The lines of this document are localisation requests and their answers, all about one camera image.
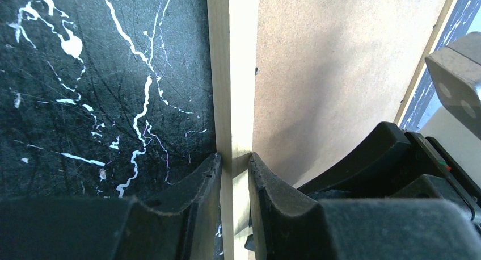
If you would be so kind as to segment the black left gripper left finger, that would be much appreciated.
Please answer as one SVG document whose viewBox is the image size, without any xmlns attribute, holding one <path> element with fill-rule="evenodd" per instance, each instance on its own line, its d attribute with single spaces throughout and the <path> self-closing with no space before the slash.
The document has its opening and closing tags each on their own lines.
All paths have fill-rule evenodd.
<svg viewBox="0 0 481 260">
<path fill-rule="evenodd" d="M 149 200 L 1 200 L 2 259 L 212 259 L 221 156 Z"/>
</svg>

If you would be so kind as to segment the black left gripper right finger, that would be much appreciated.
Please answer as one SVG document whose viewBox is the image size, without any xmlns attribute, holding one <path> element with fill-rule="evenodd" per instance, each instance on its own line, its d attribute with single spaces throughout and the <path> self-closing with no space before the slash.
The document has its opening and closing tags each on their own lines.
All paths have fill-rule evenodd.
<svg viewBox="0 0 481 260">
<path fill-rule="evenodd" d="M 253 153 L 257 259 L 479 259 L 480 235 L 442 199 L 323 199 L 298 191 Z"/>
</svg>

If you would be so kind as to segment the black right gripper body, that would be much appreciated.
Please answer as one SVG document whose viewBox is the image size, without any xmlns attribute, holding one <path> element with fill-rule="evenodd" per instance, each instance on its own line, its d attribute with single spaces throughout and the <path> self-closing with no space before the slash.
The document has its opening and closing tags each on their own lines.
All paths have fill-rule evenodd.
<svg viewBox="0 0 481 260">
<path fill-rule="evenodd" d="M 390 170 L 393 199 L 447 200 L 473 223 L 480 222 L 480 207 L 451 173 L 441 153 L 419 133 L 394 135 L 390 142 L 402 146 L 402 154 Z"/>
</svg>

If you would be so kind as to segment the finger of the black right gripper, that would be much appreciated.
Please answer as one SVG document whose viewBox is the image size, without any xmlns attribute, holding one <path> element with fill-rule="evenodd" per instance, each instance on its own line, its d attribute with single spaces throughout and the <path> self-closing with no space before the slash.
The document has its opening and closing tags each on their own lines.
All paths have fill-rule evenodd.
<svg viewBox="0 0 481 260">
<path fill-rule="evenodd" d="M 379 198 L 398 188 L 399 163 L 411 147 L 393 123 L 381 122 L 349 154 L 298 191 L 310 198 Z"/>
</svg>

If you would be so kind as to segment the brown backing board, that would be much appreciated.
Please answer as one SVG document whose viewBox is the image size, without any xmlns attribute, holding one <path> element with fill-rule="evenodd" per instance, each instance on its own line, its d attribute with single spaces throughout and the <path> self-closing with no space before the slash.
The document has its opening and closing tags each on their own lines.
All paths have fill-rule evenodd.
<svg viewBox="0 0 481 260">
<path fill-rule="evenodd" d="M 293 186 L 394 121 L 446 0 L 260 0 L 254 151 Z"/>
</svg>

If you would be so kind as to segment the light wooden picture frame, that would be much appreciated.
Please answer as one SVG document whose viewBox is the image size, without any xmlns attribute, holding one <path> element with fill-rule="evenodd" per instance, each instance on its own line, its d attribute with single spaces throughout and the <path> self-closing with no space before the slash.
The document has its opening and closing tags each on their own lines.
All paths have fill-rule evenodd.
<svg viewBox="0 0 481 260">
<path fill-rule="evenodd" d="M 254 152 L 260 0 L 207 0 L 217 151 L 222 156 L 221 217 L 225 259 L 252 259 L 248 235 L 247 164 Z M 433 47 L 455 0 L 446 0 L 421 58 Z M 394 119 L 406 110 L 421 58 Z"/>
</svg>

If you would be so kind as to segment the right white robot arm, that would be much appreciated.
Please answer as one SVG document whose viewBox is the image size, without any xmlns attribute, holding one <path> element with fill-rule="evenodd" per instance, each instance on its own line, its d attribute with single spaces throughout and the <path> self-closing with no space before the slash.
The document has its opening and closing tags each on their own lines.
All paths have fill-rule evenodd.
<svg viewBox="0 0 481 260">
<path fill-rule="evenodd" d="M 441 108 L 418 132 L 379 123 L 299 190 L 322 197 L 440 198 L 480 223 L 480 33 L 425 59 Z"/>
</svg>

